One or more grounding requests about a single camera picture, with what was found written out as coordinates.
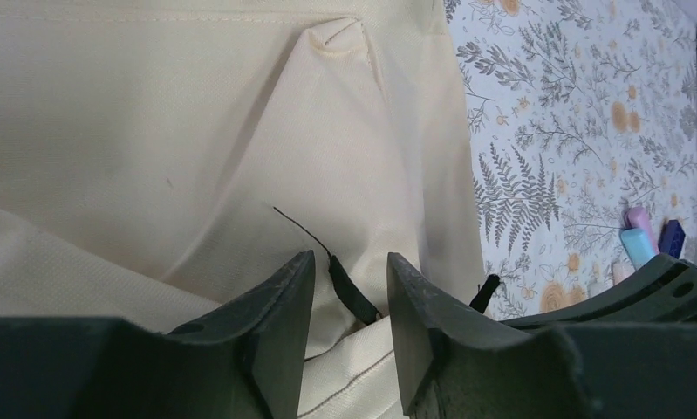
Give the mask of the yellow highlighter pen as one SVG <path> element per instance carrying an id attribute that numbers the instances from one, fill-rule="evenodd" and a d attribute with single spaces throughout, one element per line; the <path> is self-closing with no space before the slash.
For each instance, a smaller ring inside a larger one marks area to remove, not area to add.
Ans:
<path id="1" fill-rule="evenodd" d="M 625 262 L 616 262 L 611 266 L 612 283 L 618 285 L 634 273 L 634 268 L 631 264 Z"/>

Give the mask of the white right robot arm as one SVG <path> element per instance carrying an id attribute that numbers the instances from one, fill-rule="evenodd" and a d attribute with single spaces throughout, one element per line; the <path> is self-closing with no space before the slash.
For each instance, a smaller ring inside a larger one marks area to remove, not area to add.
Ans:
<path id="1" fill-rule="evenodd" d="M 531 331 L 557 322 L 697 322 L 697 265 L 659 254 L 600 294 L 549 313 L 503 321 Z"/>

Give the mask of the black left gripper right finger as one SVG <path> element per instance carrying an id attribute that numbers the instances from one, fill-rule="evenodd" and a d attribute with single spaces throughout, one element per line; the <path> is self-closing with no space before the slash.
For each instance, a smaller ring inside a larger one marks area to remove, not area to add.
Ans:
<path id="1" fill-rule="evenodd" d="M 403 412 L 412 418 L 697 418 L 697 322 L 492 320 L 387 259 Z"/>

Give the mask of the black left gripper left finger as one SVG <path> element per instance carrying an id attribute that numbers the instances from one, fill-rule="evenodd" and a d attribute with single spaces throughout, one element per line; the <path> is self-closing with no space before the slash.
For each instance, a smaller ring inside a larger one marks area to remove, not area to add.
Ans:
<path id="1" fill-rule="evenodd" d="M 0 418 L 293 418 L 314 283 L 313 252 L 298 253 L 170 333 L 0 317 Z"/>

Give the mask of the beige canvas backpack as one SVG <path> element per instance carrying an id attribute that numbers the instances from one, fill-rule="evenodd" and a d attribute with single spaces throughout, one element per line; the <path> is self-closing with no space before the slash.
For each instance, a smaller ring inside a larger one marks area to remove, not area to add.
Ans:
<path id="1" fill-rule="evenodd" d="M 402 255 L 482 281 L 443 1 L 0 1 L 0 317 L 154 333 L 315 257 L 294 418 L 404 415 Z"/>

